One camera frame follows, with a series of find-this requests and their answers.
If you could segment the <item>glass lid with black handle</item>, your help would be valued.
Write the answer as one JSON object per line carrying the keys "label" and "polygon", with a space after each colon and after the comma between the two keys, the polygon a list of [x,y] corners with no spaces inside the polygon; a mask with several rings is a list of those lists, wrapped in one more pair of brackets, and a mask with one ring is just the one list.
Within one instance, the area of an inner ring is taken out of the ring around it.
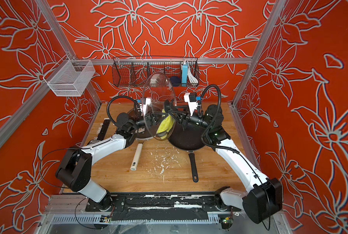
{"label": "glass lid with black handle", "polygon": [[[157,87],[149,87],[148,82],[150,78],[157,79]],[[148,77],[143,87],[142,98],[151,98],[152,102],[149,107],[151,107],[151,109],[156,107],[161,111],[161,113],[165,113],[166,116],[168,115],[168,113],[166,113],[164,109],[170,108],[171,101],[176,102],[173,85],[170,79],[163,72],[155,72]]]}

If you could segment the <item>yellow microfiber cloth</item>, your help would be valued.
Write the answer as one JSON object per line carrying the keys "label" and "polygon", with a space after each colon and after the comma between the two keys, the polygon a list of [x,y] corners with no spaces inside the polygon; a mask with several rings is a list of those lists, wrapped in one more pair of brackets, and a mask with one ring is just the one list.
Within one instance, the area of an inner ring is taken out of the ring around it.
{"label": "yellow microfiber cloth", "polygon": [[165,140],[169,137],[171,129],[173,128],[173,125],[175,123],[175,119],[171,115],[167,115],[163,121],[160,123],[157,131],[156,131],[156,137],[158,139]]}

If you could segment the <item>glass lid with white handle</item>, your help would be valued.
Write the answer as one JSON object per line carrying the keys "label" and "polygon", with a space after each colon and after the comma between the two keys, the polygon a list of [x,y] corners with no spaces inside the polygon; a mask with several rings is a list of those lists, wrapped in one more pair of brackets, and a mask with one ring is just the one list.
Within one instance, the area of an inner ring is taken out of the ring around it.
{"label": "glass lid with white handle", "polygon": [[136,135],[136,139],[161,139],[162,134],[158,133],[158,129],[166,117],[165,113],[161,113],[156,107],[153,109],[149,107],[149,110],[144,115],[137,106],[134,106],[127,115],[128,130]]}

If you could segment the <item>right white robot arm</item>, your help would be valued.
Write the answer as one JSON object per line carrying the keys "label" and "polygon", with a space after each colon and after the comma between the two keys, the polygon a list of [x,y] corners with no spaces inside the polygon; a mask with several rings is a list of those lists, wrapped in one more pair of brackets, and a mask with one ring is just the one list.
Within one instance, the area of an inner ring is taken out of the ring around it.
{"label": "right white robot arm", "polygon": [[243,210],[256,224],[262,223],[282,210],[282,184],[277,178],[268,178],[240,152],[222,127],[224,116],[220,89],[215,84],[207,86],[206,90],[210,88],[216,89],[218,102],[206,111],[202,109],[203,96],[197,96],[196,93],[187,93],[185,105],[182,106],[175,104],[175,98],[167,99],[163,102],[163,109],[183,128],[191,126],[200,130],[199,133],[192,132],[191,139],[212,148],[241,180],[246,194],[240,195],[232,188],[225,188],[219,194],[222,203]]}

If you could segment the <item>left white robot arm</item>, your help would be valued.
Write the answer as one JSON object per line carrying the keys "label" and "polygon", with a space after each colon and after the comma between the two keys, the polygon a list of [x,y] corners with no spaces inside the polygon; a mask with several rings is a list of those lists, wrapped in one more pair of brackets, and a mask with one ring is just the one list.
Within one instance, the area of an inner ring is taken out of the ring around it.
{"label": "left white robot arm", "polygon": [[[110,114],[110,106],[117,99],[128,99],[134,103],[136,117],[128,113],[120,113],[116,120]],[[100,142],[80,148],[69,148],[62,159],[55,176],[73,192],[78,192],[90,200],[101,211],[107,211],[114,206],[108,190],[91,179],[92,166],[106,156],[130,147],[137,138],[138,129],[143,127],[142,108],[140,102],[128,97],[117,96],[107,104],[107,115],[116,127],[111,137]]]}

